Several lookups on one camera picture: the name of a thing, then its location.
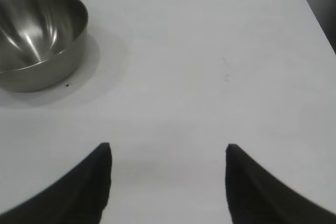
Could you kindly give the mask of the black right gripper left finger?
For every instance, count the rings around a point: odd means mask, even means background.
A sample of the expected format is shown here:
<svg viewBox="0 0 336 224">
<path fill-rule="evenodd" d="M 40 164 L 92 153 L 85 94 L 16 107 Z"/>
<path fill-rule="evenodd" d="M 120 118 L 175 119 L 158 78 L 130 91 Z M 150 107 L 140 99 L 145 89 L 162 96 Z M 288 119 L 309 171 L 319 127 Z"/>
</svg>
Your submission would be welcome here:
<svg viewBox="0 0 336 224">
<path fill-rule="evenodd" d="M 99 223 L 111 188 L 109 143 L 98 145 L 52 185 L 1 213 L 1 223 Z"/>
</svg>

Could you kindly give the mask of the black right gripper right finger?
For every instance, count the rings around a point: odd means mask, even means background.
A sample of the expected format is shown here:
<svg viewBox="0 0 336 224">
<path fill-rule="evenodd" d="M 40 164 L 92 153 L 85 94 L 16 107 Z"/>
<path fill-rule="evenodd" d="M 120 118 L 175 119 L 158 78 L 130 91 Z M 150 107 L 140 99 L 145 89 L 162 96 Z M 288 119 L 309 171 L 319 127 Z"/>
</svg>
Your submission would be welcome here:
<svg viewBox="0 0 336 224">
<path fill-rule="evenodd" d="M 292 190 L 242 148 L 226 148 L 225 190 L 233 223 L 335 223 L 335 214 Z"/>
</svg>

